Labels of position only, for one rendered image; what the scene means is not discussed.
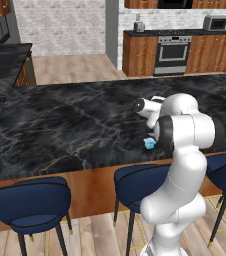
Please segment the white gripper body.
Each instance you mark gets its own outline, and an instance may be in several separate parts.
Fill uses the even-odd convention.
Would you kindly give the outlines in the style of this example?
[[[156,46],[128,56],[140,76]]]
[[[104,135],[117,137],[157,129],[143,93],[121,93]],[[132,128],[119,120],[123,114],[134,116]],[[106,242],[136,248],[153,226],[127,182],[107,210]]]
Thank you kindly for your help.
[[[149,119],[147,120],[147,123],[146,123],[146,132],[147,133],[153,133],[154,132],[154,127],[155,127],[155,124],[158,120],[158,116],[157,115],[151,115],[149,117]]]

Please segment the light blue yogurt container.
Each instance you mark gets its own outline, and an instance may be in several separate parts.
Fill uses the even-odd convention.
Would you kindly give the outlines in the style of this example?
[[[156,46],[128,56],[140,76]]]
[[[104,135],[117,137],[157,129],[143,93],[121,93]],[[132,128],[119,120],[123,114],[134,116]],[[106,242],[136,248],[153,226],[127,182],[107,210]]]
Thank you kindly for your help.
[[[145,147],[148,150],[153,149],[157,144],[157,141],[152,137],[144,138],[143,141],[144,141]]]

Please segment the wooden base cupboards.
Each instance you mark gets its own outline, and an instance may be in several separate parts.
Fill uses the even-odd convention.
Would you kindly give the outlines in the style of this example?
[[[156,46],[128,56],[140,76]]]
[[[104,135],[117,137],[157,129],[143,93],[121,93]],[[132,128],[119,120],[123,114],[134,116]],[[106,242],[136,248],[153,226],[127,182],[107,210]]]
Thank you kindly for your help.
[[[226,73],[226,34],[193,36],[185,73]]]
[[[157,50],[156,36],[131,36],[123,33],[122,70],[128,77],[152,76]]]

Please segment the stainless steel oven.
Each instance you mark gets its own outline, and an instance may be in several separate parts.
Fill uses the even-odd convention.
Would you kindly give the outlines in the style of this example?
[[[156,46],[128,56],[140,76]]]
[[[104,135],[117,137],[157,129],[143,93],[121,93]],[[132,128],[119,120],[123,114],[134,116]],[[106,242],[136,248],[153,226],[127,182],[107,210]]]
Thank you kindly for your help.
[[[183,75],[191,39],[191,36],[159,36],[154,76]]]

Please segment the wooden island base panel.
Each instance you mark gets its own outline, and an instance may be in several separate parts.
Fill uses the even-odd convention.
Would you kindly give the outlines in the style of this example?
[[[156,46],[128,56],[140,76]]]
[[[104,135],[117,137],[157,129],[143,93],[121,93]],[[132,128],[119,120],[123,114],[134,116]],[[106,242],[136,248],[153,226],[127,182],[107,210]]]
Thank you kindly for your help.
[[[121,165],[57,173],[66,179],[71,190],[72,219],[111,213],[115,209],[114,173]],[[23,181],[23,178],[0,181],[0,187]],[[0,222],[0,231],[10,227]]]

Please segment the silver toaster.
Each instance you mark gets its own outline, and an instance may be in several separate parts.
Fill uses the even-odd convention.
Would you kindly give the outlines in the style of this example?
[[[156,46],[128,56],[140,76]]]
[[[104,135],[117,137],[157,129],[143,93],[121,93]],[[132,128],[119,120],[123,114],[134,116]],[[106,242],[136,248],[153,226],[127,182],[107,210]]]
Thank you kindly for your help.
[[[134,31],[143,33],[145,31],[145,24],[141,21],[135,22]]]

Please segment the silver microwave oven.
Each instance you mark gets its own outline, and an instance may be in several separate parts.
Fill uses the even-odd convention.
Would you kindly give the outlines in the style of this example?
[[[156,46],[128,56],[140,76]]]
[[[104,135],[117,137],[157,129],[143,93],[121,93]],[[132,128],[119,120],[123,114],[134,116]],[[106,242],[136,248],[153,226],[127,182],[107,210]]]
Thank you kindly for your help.
[[[203,29],[206,31],[226,31],[226,16],[207,15],[204,18]]]

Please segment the black extractor hood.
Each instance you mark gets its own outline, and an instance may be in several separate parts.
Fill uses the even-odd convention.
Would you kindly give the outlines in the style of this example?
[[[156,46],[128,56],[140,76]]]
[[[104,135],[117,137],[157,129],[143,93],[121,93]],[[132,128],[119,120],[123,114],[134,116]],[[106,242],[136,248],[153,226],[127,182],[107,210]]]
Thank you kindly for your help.
[[[158,0],[159,9],[191,9],[193,0]]]

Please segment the wooden cupboard under sink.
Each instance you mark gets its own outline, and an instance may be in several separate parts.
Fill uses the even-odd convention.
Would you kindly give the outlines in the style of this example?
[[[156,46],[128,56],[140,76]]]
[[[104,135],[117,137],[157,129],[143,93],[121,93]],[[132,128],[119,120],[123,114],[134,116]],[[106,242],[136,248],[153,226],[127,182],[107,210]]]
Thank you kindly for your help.
[[[30,85],[30,82],[29,82],[28,69],[27,69],[27,65],[24,64],[15,82],[15,86],[20,87],[20,86],[29,86],[29,85]]]

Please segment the wooden wall cupboards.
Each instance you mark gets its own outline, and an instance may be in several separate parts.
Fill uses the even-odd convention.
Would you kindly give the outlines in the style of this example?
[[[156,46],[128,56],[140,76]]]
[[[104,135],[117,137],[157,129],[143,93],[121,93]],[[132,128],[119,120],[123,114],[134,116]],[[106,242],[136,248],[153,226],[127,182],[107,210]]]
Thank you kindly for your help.
[[[158,0],[124,0],[129,9],[159,9]],[[226,0],[193,0],[191,9],[226,9]]]

